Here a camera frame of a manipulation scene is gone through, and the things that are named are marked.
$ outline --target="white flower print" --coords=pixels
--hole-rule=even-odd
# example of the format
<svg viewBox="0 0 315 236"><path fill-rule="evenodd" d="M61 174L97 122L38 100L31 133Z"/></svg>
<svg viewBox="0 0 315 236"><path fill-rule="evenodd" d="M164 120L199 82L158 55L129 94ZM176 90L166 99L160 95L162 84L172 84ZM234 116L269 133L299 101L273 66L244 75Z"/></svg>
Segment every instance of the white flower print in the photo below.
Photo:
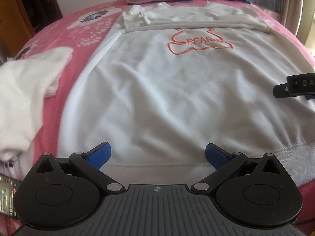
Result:
<svg viewBox="0 0 315 236"><path fill-rule="evenodd" d="M56 21L52 24L50 24L49 26L47 26L46 28L44 28L41 32L41 38L46 36L47 34L50 34L52 30L54 30L55 28L57 28L61 23L61 20Z"/></svg>
<svg viewBox="0 0 315 236"><path fill-rule="evenodd" d="M108 31L111 28L112 24L113 19L109 18L107 21L97 23L97 25L94 27L84 26L80 30L72 32L69 37L71 37L76 42L77 47L85 47L91 44L96 44L103 39L102 37L100 37L100 35ZM78 37L79 34L86 32L89 33L89 37Z"/></svg>
<svg viewBox="0 0 315 236"><path fill-rule="evenodd" d="M93 24L97 21L100 21L102 18L107 17L109 15L121 12L121 8L109 7L103 8L99 11L91 11L89 13L84 14L83 16L79 17L76 22L71 24L67 29L73 29L77 26L83 27L90 24Z"/></svg>
<svg viewBox="0 0 315 236"><path fill-rule="evenodd" d="M29 53L32 52L32 50L37 46L39 39L37 39L36 41L32 42L30 45L24 47L22 50L26 49L27 47L30 47L29 50L27 52L24 53L23 57Z"/></svg>

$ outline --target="white cloth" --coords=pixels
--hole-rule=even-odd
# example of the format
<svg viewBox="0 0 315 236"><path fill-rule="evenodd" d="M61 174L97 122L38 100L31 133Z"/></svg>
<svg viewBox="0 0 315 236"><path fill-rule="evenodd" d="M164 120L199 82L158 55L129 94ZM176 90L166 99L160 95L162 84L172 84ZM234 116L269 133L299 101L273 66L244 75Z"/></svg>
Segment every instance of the white cloth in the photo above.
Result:
<svg viewBox="0 0 315 236"><path fill-rule="evenodd" d="M33 166L34 143L9 161L0 161L0 174L22 181Z"/></svg>
<svg viewBox="0 0 315 236"><path fill-rule="evenodd" d="M230 27L270 32L270 27L250 8L207 2L204 7L134 5L122 13L126 32L170 28Z"/></svg>
<svg viewBox="0 0 315 236"><path fill-rule="evenodd" d="M54 96L72 48L59 47L0 67L0 159L27 152L42 126L45 97Z"/></svg>
<svg viewBox="0 0 315 236"><path fill-rule="evenodd" d="M126 34L126 18L117 21L69 94L58 156L108 141L102 171L125 186L191 185L213 172L204 149L214 143L251 158L275 153L297 185L314 179L315 102L272 94L288 75L314 72L300 51L276 32L232 28L244 15L230 28L158 30L176 18L165 17Z"/></svg>

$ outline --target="ribbed gray surface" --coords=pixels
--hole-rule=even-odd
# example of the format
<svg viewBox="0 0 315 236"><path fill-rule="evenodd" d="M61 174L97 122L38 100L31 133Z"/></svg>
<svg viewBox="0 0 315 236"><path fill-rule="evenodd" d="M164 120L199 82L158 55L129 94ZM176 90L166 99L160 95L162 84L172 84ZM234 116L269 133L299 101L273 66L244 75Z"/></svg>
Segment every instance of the ribbed gray surface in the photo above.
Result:
<svg viewBox="0 0 315 236"><path fill-rule="evenodd" d="M21 228L15 236L302 236L292 225L274 230L249 229L226 219L207 196L185 186L131 185L105 198L88 220L69 229Z"/></svg>

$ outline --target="black circular joint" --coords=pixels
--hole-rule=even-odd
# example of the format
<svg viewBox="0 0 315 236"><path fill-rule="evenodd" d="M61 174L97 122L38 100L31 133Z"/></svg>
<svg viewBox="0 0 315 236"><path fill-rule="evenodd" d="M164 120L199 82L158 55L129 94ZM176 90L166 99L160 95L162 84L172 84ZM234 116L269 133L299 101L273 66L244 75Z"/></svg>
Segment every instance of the black circular joint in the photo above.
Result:
<svg viewBox="0 0 315 236"><path fill-rule="evenodd" d="M60 229L80 222L97 209L100 192L92 182L49 173L36 174L33 178L37 180L23 181L18 188L13 205L23 224Z"/></svg>
<svg viewBox="0 0 315 236"><path fill-rule="evenodd" d="M37 200L44 205L57 206L71 199L73 191L70 187L61 184L52 184L40 188L36 193Z"/></svg>
<svg viewBox="0 0 315 236"><path fill-rule="evenodd" d="M274 173L230 179L220 185L216 200L227 217L263 229L293 222L302 207L302 196L294 182Z"/></svg>
<svg viewBox="0 0 315 236"><path fill-rule="evenodd" d="M264 184L255 184L244 189L245 199L257 205L270 205L280 199L280 193L272 186Z"/></svg>

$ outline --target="orange bear embroidery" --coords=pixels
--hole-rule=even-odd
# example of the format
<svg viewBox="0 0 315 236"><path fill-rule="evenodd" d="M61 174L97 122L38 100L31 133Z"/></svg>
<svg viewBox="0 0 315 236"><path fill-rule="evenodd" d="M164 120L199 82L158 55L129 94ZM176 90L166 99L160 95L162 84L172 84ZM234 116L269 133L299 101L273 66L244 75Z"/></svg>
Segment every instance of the orange bear embroidery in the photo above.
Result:
<svg viewBox="0 0 315 236"><path fill-rule="evenodd" d="M169 50L175 55L188 53L192 50L203 51L207 49L233 49L230 42L223 40L223 38L212 32L212 28L204 32L203 29L185 29L180 30L175 28L178 33L172 36L172 42L168 43Z"/></svg>

